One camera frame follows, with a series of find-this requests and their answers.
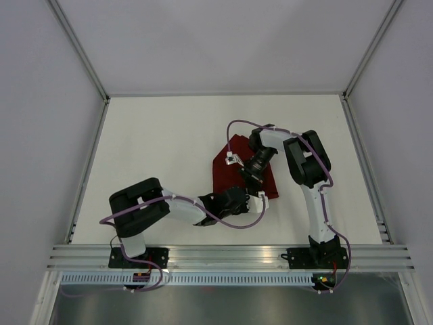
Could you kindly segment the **red cloth napkin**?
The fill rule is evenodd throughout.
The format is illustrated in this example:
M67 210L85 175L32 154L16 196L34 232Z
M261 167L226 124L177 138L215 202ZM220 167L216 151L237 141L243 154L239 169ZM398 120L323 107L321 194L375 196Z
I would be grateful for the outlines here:
M242 161L253 157L254 152L248 146L249 139L243 135L235 134L231 137L229 143L233 153L237 154ZM233 186L246 188L245 182L239 172L240 165L227 165L225 158L227 156L227 146L225 146L213 159L212 162L212 191L222 193ZM275 178L272 168L267 165L263 172L264 184L263 191L269 198L276 199L279 197Z

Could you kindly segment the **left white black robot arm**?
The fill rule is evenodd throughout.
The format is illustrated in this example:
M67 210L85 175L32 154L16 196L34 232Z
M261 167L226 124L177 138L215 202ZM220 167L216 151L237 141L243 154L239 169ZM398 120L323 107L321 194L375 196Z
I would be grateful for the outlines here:
M248 212L250 196L238 187L221 193L181 199L151 177L109 197L113 225L124 249L124 260L134 268L147 262L146 229L164 218L180 219L194 226L215 225L228 216Z

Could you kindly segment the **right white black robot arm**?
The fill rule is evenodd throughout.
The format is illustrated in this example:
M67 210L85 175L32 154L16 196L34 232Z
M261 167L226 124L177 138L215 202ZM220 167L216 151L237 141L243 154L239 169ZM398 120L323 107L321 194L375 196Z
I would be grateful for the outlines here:
M247 193L258 196L264 190L264 170L278 153L286 156L292 179L304 194L309 215L309 260L316 267L325 267L339 247L338 236L329 228L326 187L332 185L331 164L317 133L313 130L301 135L278 131L273 125L254 129L248 143L254 155L244 162L240 174Z

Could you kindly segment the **right robot arm base mount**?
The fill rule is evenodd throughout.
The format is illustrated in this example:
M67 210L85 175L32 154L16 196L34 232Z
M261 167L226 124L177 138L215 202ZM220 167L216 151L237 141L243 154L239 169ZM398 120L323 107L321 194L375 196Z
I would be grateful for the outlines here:
M345 248L339 248L334 253L314 255L310 248L288 248L280 257L288 262L290 269L346 269L348 254Z

